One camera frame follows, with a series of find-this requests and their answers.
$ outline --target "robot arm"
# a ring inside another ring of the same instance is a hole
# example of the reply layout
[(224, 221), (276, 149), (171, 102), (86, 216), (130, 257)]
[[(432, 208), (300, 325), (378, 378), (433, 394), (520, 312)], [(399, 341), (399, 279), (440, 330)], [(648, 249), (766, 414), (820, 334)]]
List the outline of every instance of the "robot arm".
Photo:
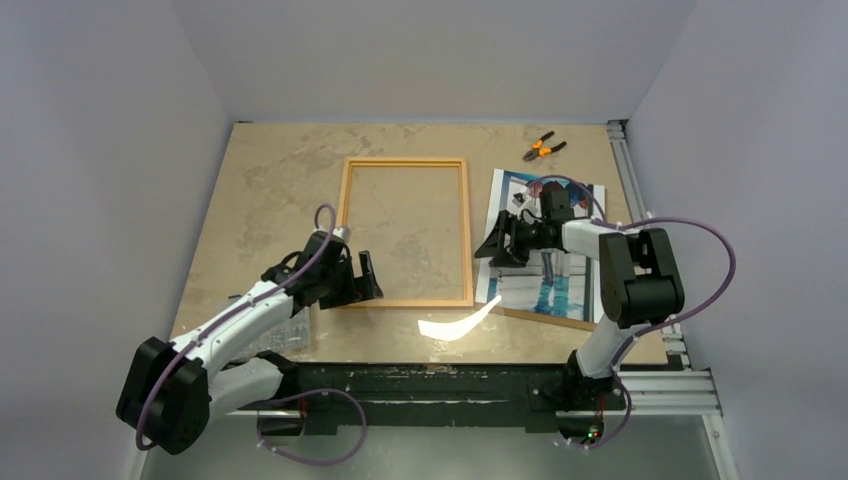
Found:
[[(331, 238), (323, 255), (289, 285), (287, 279), (316, 255), (327, 235)], [(226, 367), (251, 341), (315, 302), (324, 309), (382, 298), (367, 251), (359, 253), (363, 274), (354, 277), (347, 237), (345, 228), (337, 228), (333, 234), (314, 232), (303, 252), (269, 268), (239, 301), (204, 325), (171, 342), (151, 337), (142, 343), (118, 401), (118, 417), (138, 428), (153, 385), (178, 352), (192, 343), (194, 348), (162, 384), (143, 427), (144, 436), (168, 453), (184, 451), (210, 421), (230, 411), (289, 395), (296, 389), (296, 379), (289, 375), (293, 364), (280, 355), (263, 352), (245, 364)], [(287, 260), (295, 256), (294, 267), (289, 267)], [(273, 293), (282, 282), (287, 282), (286, 287)], [(208, 335), (201, 335), (209, 328), (213, 329)]]
[(564, 382), (564, 394), (578, 401), (610, 387), (613, 366), (632, 346), (632, 338), (680, 312), (685, 296), (665, 230), (620, 231), (576, 218), (568, 192), (548, 185), (540, 194), (541, 216), (525, 221), (521, 214), (501, 211), (474, 256), (490, 257), (495, 268), (520, 268), (531, 250), (556, 248), (599, 262), (604, 315), (569, 358), (571, 374)]

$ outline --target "orange-handled pliers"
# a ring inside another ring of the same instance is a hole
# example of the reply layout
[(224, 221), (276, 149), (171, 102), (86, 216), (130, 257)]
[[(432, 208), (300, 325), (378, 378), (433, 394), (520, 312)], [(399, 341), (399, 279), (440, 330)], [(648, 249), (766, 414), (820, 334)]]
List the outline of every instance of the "orange-handled pliers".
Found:
[(524, 157), (523, 157), (524, 161), (529, 162), (530, 160), (533, 160), (536, 157), (544, 157), (545, 155), (550, 155), (551, 153), (558, 152), (558, 151), (562, 150), (562, 147), (564, 147), (567, 144), (567, 142), (562, 142), (559, 145), (557, 145), (555, 147), (551, 147), (551, 148), (547, 148), (547, 147), (542, 148), (542, 144), (545, 143), (545, 140), (547, 140), (547, 139), (549, 139), (553, 136), (554, 136), (554, 132), (548, 132), (548, 133), (542, 135), (542, 138), (540, 138), (539, 140), (536, 141), (536, 143), (533, 144), (533, 148), (531, 148), (530, 150), (527, 151), (527, 153), (524, 154)]

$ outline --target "white wall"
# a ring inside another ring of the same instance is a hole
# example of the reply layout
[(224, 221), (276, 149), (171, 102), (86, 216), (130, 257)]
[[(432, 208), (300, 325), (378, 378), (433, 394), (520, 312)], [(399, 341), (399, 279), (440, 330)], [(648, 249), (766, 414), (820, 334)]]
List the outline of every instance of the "white wall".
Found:
[[(743, 478), (848, 477), (846, 24), (846, 2), (700, 0), (627, 128), (649, 208), (737, 249), (730, 291), (685, 331)], [(683, 238), (703, 299), (726, 263)]]
[(0, 2), (0, 478), (116, 479), (229, 130), (165, 0)]
[(694, 0), (172, 0), (239, 120), (628, 118)]

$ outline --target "beige tabletop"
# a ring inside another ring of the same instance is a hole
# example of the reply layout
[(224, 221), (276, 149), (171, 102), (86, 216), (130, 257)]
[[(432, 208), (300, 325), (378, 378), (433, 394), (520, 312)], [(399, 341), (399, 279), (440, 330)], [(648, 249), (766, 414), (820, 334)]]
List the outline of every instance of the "beige tabletop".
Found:
[[(549, 130), (556, 131), (551, 141), (564, 139), (568, 146), (524, 162), (521, 156), (530, 144)], [(563, 174), (604, 185), (609, 219), (629, 220), (606, 128), (600, 125), (236, 124), (172, 336), (212, 318), (228, 296), (244, 293), (268, 267), (303, 248), (312, 232), (315, 208), (337, 204), (342, 165), (351, 156), (465, 158), (472, 248), (484, 237), (495, 168)], [(475, 279), (478, 265), (475, 260)], [(379, 265), (375, 271), (379, 280)], [(333, 362), (554, 363), (564, 362), (589, 336), (583, 330), (494, 313), (455, 341), (434, 340), (419, 332), (418, 320), (453, 322), (474, 310), (321, 311), (313, 306), (311, 343), (287, 356)], [(662, 338), (648, 335), (626, 361), (665, 363)]]

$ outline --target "orange frame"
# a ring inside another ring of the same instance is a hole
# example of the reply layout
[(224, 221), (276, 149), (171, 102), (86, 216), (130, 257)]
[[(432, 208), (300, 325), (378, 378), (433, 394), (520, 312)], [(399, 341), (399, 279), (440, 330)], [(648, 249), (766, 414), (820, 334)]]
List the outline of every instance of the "orange frame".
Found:
[(459, 172), (460, 219), (462, 222), (462, 293), (461, 299), (421, 300), (382, 298), (350, 305), (349, 308), (449, 308), (474, 305), (474, 285), (471, 274), (471, 200), (468, 195), (468, 166), (464, 158), (384, 158), (348, 157), (342, 172), (342, 190), (339, 194), (338, 220), (347, 225), (348, 202), (354, 168), (455, 168)]

